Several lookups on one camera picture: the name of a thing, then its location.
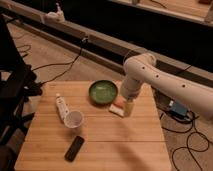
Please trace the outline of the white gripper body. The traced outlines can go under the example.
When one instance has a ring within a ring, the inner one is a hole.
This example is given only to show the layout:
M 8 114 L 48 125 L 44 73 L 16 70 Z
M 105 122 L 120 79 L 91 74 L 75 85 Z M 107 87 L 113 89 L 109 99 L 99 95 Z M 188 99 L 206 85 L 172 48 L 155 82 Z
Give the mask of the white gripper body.
M 142 82 L 126 75 L 120 87 L 120 93 L 126 100 L 134 100 L 140 94 Z

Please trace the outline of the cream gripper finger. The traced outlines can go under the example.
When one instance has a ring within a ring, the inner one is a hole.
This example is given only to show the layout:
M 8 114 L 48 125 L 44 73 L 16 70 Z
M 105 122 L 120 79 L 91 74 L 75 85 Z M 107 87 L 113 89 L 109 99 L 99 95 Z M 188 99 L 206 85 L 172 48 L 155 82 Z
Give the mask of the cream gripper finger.
M 133 100 L 126 100 L 124 102 L 124 116 L 129 117 L 132 113 L 134 107 L 134 101 Z

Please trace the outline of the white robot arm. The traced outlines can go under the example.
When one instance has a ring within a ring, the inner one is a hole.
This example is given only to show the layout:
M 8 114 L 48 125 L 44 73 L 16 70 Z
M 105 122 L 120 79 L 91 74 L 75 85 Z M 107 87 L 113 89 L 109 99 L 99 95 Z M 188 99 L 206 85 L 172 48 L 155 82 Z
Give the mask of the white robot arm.
M 127 101 L 136 99 L 142 84 L 147 83 L 207 121 L 213 121 L 213 88 L 168 74 L 155 65 L 156 58 L 150 53 L 132 56 L 124 62 L 120 93 Z

